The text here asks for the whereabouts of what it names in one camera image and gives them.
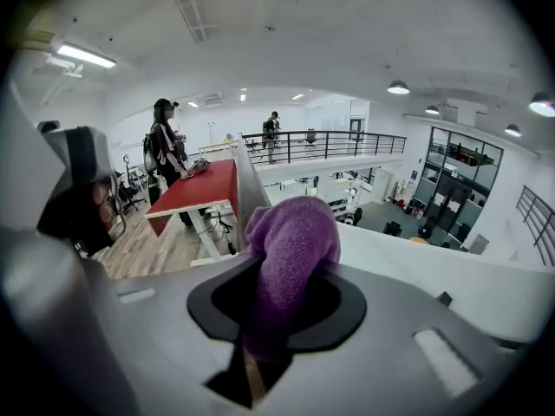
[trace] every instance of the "black metal railing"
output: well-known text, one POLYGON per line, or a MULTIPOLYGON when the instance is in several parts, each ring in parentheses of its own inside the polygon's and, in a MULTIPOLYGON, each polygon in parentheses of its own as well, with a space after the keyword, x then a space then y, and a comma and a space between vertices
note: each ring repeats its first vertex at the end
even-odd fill
POLYGON ((527 186, 517 202, 524 222, 534 237, 544 265, 555 265, 555 212, 527 186))
POLYGON ((245 146, 255 165, 345 156, 403 154, 406 137, 356 131, 280 131, 247 134, 245 146))

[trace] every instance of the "woman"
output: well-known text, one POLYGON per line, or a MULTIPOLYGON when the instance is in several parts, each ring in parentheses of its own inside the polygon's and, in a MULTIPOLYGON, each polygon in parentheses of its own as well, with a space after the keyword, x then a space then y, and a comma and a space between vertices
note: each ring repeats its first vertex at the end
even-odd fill
MULTIPOLYGON (((177 179, 187 179, 190 177, 185 168, 180 165, 178 154, 173 148, 176 138, 168 124, 168 121, 173 119, 177 106, 177 102, 172 103, 166 99, 156 101, 154 103, 154 123, 150 128, 151 153, 158 171, 166 180, 168 188, 177 179)), ((186 212, 181 212, 180 217, 184 224, 192 224, 186 212)))

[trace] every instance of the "white ceiling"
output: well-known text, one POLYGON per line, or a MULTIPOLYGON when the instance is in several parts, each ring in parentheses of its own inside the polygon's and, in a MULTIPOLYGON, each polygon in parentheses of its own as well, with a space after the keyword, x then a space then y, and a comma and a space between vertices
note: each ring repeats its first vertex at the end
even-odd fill
MULTIPOLYGON (((71 85, 119 99, 122 114, 133 109, 121 100, 149 106, 157 91, 182 98, 249 85, 310 85, 403 103, 410 114, 463 95, 490 107, 480 129, 504 135, 517 123, 520 143, 555 143, 555 122, 526 109, 551 77, 503 0, 54 0, 32 26, 55 33, 53 48, 70 41, 113 57, 116 67, 86 64, 71 85), (409 99, 386 93, 397 78, 409 99)), ((38 88, 49 78, 17 81, 38 88)))
POLYGON ((302 106, 304 103, 313 101, 319 97, 323 97, 329 93, 320 90, 314 90, 311 88, 281 88, 281 87, 263 87, 263 88, 247 88, 243 91, 242 88, 228 88, 219 89, 210 94, 194 94, 184 98, 178 98, 177 101, 181 103, 184 107, 187 102, 193 101, 199 105, 200 108, 203 107, 203 103, 208 98, 218 99, 216 97, 218 94, 222 100, 222 104, 226 106, 230 105, 271 105, 275 104, 291 104, 302 106), (240 95, 245 94, 245 101, 240 100, 240 95), (296 100, 292 100, 292 97, 298 94, 304 94, 296 100))

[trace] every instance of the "man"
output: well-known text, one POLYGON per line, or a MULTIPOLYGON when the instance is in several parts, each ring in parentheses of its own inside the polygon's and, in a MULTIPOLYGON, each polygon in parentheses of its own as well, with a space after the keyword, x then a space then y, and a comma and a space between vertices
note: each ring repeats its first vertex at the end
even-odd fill
POLYGON ((186 162, 187 154, 185 152, 185 142, 187 138, 185 135, 180 135, 177 129, 173 131, 173 135, 175 136, 175 152, 180 156, 181 161, 186 162))
POLYGON ((275 164, 275 160, 273 158, 274 154, 274 147, 276 145, 276 138, 277 135, 274 134, 279 129, 279 114, 278 111, 274 111, 271 113, 270 119, 268 119, 264 124, 264 131, 266 133, 271 133, 271 135, 266 136, 266 146, 268 148, 268 163, 270 165, 275 164))

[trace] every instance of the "red table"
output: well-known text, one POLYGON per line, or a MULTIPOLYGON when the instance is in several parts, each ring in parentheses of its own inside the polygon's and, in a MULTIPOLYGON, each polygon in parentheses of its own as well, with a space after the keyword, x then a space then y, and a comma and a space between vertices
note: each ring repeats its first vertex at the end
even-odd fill
POLYGON ((199 214, 199 208, 225 202, 232 204, 237 216, 237 167, 232 159, 212 162, 192 179, 177 180, 150 207, 145 218, 159 236, 173 214, 186 211, 210 256, 219 260, 221 255, 216 245, 209 233, 203 232, 206 226, 199 214))

